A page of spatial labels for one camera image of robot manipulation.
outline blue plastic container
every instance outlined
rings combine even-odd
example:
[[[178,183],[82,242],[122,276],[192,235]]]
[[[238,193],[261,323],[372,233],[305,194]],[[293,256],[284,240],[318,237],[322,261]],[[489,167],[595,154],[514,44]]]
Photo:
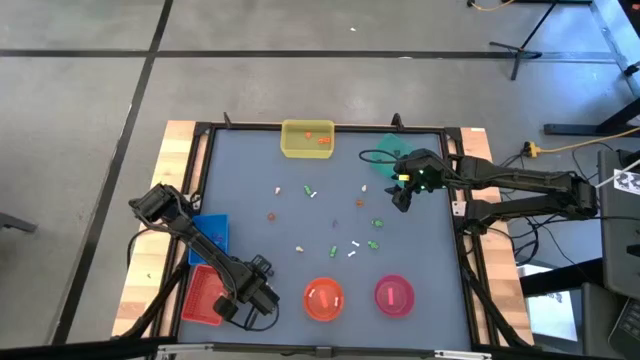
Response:
[[[193,217],[193,224],[202,232],[212,243],[216,244],[225,254],[229,253],[229,215],[197,215]],[[201,265],[206,262],[189,249],[189,265]]]

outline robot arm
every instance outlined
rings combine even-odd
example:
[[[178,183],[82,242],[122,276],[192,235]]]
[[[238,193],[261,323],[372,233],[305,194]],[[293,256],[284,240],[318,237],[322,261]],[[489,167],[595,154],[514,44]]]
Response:
[[[360,153],[360,158],[368,152],[379,150],[365,150]],[[448,160],[455,161],[455,169],[427,149],[418,149],[396,158],[392,178],[403,181],[404,186],[385,189],[392,195],[392,203],[406,212],[414,193],[432,192],[444,187],[481,190],[495,186],[545,194],[495,204],[483,200],[462,202],[463,207],[457,211],[464,218],[462,228],[475,234],[486,233],[497,220],[537,215],[559,215],[578,220],[595,216],[598,212],[595,187],[574,172],[506,168],[472,156],[451,155]]]

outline metal stand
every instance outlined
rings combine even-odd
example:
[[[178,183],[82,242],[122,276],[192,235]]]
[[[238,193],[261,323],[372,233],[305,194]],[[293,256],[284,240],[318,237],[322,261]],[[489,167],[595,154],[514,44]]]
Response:
[[[609,136],[620,134],[631,130],[635,126],[627,125],[629,120],[640,115],[640,98],[625,106],[622,110],[613,114],[610,118],[599,125],[565,125],[565,124],[545,124],[545,135],[569,135],[569,136]],[[638,137],[640,132],[634,132],[628,137]]]
[[[547,19],[549,14],[551,14],[551,11],[553,11],[553,8],[555,8],[556,5],[558,5],[558,0],[555,0],[553,2],[553,4],[551,4],[551,6],[549,6],[549,9],[547,10],[547,12],[544,14],[542,19],[540,19],[540,21],[538,21],[538,24],[536,25],[535,28],[533,28],[533,31],[531,31],[529,36],[527,36],[527,39],[524,41],[522,46],[515,47],[515,46],[511,46],[511,45],[507,45],[507,44],[497,43],[495,41],[492,41],[492,42],[489,43],[489,45],[505,48],[507,50],[514,50],[516,52],[516,54],[515,54],[515,63],[513,64],[513,71],[511,72],[511,81],[514,81],[516,79],[516,77],[518,76],[518,69],[520,68],[520,61],[522,61],[523,59],[537,59],[537,58],[542,56],[542,53],[539,52],[539,51],[529,51],[529,50],[525,50],[525,48],[529,44],[529,41],[531,41],[533,36],[536,34],[536,32],[538,31],[540,26],[542,26],[542,23],[544,23],[544,21]]]
[[[14,228],[24,232],[34,232],[38,225],[26,222],[5,213],[0,213],[0,227],[6,227],[8,229]]]

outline red bowl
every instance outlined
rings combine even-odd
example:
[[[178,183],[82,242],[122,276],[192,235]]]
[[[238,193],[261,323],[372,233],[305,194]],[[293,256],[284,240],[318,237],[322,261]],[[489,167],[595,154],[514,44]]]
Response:
[[[374,298],[380,311],[392,318],[407,316],[413,309],[413,286],[400,275],[387,275],[378,281]]]

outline yellow basket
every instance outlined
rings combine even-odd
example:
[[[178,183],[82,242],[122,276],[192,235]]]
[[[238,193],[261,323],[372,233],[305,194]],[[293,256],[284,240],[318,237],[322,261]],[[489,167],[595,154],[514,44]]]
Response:
[[[331,120],[282,122],[280,149],[288,158],[328,159],[333,154],[334,144],[334,125]]]

